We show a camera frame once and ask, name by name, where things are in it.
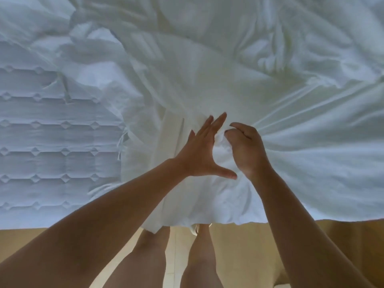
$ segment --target finger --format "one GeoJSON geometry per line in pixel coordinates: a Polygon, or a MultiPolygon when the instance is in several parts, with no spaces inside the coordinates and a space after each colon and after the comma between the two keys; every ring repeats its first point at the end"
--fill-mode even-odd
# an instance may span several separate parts
{"type": "Polygon", "coordinates": [[[242,139],[247,139],[247,137],[238,129],[230,129],[224,133],[225,138],[229,141],[232,147],[239,144],[242,139]]]}
{"type": "Polygon", "coordinates": [[[243,134],[245,134],[245,136],[247,136],[251,139],[256,138],[259,135],[257,130],[254,127],[243,124],[243,123],[232,122],[229,126],[232,126],[236,129],[240,130],[243,134]]]}
{"type": "Polygon", "coordinates": [[[202,133],[212,124],[213,120],[214,120],[214,117],[212,115],[209,116],[196,135],[202,135],[202,133]]]}
{"type": "Polygon", "coordinates": [[[233,180],[237,179],[237,174],[234,171],[220,167],[219,165],[214,165],[212,171],[213,171],[212,173],[213,175],[216,175],[219,177],[233,179],[233,180]]]}
{"type": "Polygon", "coordinates": [[[211,124],[208,130],[205,130],[205,135],[207,135],[208,132],[212,133],[213,135],[216,135],[219,129],[223,126],[226,119],[227,119],[227,113],[224,112],[214,121],[214,123],[211,124]]]}
{"type": "Polygon", "coordinates": [[[188,140],[187,142],[189,142],[191,139],[193,139],[195,137],[195,132],[193,130],[191,130],[191,132],[189,133],[189,136],[188,136],[188,140]]]}

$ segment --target fitted sheet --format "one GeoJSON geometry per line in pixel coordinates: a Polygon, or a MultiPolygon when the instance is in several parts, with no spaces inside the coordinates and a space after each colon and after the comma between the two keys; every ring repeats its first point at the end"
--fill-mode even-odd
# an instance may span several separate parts
{"type": "MultiPolygon", "coordinates": [[[[223,130],[254,125],[315,219],[384,216],[383,0],[6,0],[0,10],[3,34],[124,121],[122,181],[225,110],[223,130]]],[[[238,180],[188,178],[146,229],[266,222],[223,130],[214,158],[238,180]]]]}
{"type": "Polygon", "coordinates": [[[0,36],[0,229],[49,227],[120,182],[125,125],[0,36]]]}

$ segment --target white bedsheet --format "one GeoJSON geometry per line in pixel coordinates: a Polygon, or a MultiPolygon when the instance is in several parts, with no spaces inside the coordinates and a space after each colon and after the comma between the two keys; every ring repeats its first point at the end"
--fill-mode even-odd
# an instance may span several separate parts
{"type": "MultiPolygon", "coordinates": [[[[384,0],[4,0],[0,21],[124,120],[124,181],[227,111],[315,219],[384,217],[384,0]]],[[[144,227],[266,222],[223,132],[214,158],[239,179],[185,180],[144,227]]]]}

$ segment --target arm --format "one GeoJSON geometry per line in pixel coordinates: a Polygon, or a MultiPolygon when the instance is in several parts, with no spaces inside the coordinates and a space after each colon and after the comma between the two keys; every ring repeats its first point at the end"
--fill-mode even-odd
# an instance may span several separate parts
{"type": "Polygon", "coordinates": [[[236,129],[225,136],[237,166],[262,199],[291,286],[372,288],[272,169],[256,129],[241,123],[231,126],[236,129]]]}
{"type": "Polygon", "coordinates": [[[88,288],[144,220],[187,176],[236,174],[214,163],[214,135],[226,114],[191,132],[175,159],[65,217],[0,264],[0,286],[88,288]]]}

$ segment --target forearm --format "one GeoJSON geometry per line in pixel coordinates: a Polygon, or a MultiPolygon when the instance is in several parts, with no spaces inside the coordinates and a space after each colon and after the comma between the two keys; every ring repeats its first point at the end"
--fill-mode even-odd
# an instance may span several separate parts
{"type": "Polygon", "coordinates": [[[292,287],[372,287],[270,168],[252,179],[292,287]]]}
{"type": "MultiPolygon", "coordinates": [[[[73,277],[77,282],[71,283],[71,275],[68,275],[63,286],[89,286],[157,204],[184,178],[185,172],[180,165],[175,160],[167,160],[70,214],[2,266],[7,266],[11,273],[22,273],[31,266],[35,270],[55,273],[66,266],[69,272],[81,273],[83,282],[73,277]]],[[[45,286],[49,284],[47,278],[38,277],[38,280],[43,281],[40,287],[52,285],[45,286]]]]}

